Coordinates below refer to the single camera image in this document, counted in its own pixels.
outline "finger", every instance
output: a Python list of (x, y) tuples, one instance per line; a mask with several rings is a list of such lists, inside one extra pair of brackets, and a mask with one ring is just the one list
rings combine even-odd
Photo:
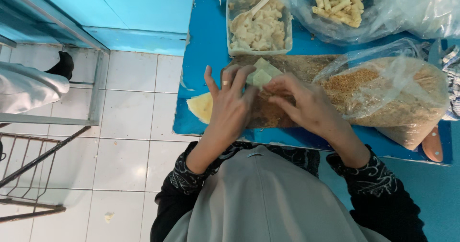
[(240, 65), (235, 64), (229, 66), (224, 72), (222, 72), (221, 90), (227, 92), (233, 85), (233, 79), (235, 78), (236, 72), (241, 68)]
[(242, 98), (246, 101), (249, 107), (252, 107), (254, 100), (258, 94), (259, 88), (251, 85), (248, 88), (246, 88)]
[(283, 96), (292, 95), (292, 93), (290, 91), (287, 91), (285, 89), (283, 89), (283, 90), (274, 90), (274, 88), (272, 88), (271, 86), (267, 86), (267, 85), (268, 85), (268, 83), (263, 85), (262, 88), (268, 93), (277, 94), (277, 95), (283, 95)]
[(295, 95), (302, 89), (302, 83), (293, 74), (286, 73), (272, 78), (264, 88), (272, 93), (289, 91)]
[(216, 85), (214, 78), (211, 76), (212, 72), (213, 69), (207, 65), (206, 70), (204, 71), (204, 81), (206, 82), (206, 85), (209, 88), (209, 92), (211, 92), (211, 96), (214, 99), (219, 94), (219, 87)]
[(275, 95), (275, 96), (270, 97), (268, 99), (268, 101), (270, 103), (275, 103), (279, 107), (281, 107), (281, 109), (283, 109), (289, 115), (291, 120), (293, 120), (293, 121), (295, 121), (297, 123), (300, 121), (300, 110), (297, 109), (296, 107), (294, 107), (286, 99)]
[(247, 76), (254, 71), (256, 71), (256, 67), (253, 65), (246, 65), (240, 68), (236, 73), (231, 89), (234, 90), (235, 93), (241, 95), (243, 87), (246, 84)]

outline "plastic bag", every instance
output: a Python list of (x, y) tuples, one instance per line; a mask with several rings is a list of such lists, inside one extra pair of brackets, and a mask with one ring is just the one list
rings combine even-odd
[(449, 106), (447, 76), (421, 56), (421, 43), (403, 38), (346, 53), (314, 79), (351, 124), (376, 127), (415, 149)]
[(311, 33), (336, 45), (360, 44), (406, 30), (403, 13), (394, 0), (363, 0), (364, 13), (358, 28), (336, 24), (313, 13), (315, 0), (280, 0)]
[(406, 28), (423, 39), (460, 38), (460, 0), (397, 0)]
[(281, 0), (321, 41), (360, 44), (410, 30), (422, 38), (460, 37), (459, 0), (363, 0), (358, 28), (336, 24), (312, 12), (315, 0)]

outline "knife handle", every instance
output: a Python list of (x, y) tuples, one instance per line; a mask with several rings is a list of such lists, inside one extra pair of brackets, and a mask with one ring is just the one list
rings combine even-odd
[(426, 156), (434, 162), (441, 162), (443, 160), (443, 147), (437, 126), (423, 139), (422, 148)]

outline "black sleeve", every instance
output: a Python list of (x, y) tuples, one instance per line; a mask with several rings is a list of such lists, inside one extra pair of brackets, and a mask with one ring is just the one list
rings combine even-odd
[(414, 204), (403, 183), (371, 151), (369, 163), (361, 168), (344, 166), (337, 154), (327, 157), (334, 171), (345, 178), (354, 210), (351, 216), (359, 225), (385, 236), (392, 242), (427, 241), (420, 208)]
[(230, 145), (219, 158), (210, 164), (203, 174), (195, 174), (188, 169), (185, 160), (197, 144), (198, 142), (191, 142), (177, 158), (173, 171), (165, 178), (161, 192), (155, 197), (158, 212), (150, 230), (151, 242), (162, 242), (176, 222), (193, 209), (204, 180), (211, 174), (215, 174), (223, 161), (248, 146), (239, 143), (239, 146), (235, 146), (237, 142)]

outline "hand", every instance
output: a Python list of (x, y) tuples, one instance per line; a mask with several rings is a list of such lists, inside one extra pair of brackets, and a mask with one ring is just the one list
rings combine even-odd
[(278, 95), (270, 97), (269, 102), (281, 107), (298, 125), (326, 139), (345, 166), (360, 168), (369, 162), (369, 150), (334, 108), (321, 86), (301, 83), (287, 73), (273, 78), (263, 87), (269, 93), (293, 95), (296, 106)]
[(278, 95), (270, 97), (269, 102), (279, 105), (292, 121), (326, 140), (349, 126), (319, 85), (301, 83), (293, 74), (287, 73), (273, 78), (263, 87), (269, 93), (293, 95), (295, 107)]
[(192, 172), (203, 173), (210, 163), (240, 137), (249, 123), (251, 108), (259, 89), (249, 86), (243, 93), (243, 87), (247, 76), (255, 70), (252, 65), (228, 67), (222, 73), (222, 90), (219, 90), (211, 76), (211, 67), (206, 67), (204, 79), (213, 97), (213, 113), (203, 137), (187, 157), (186, 164)]

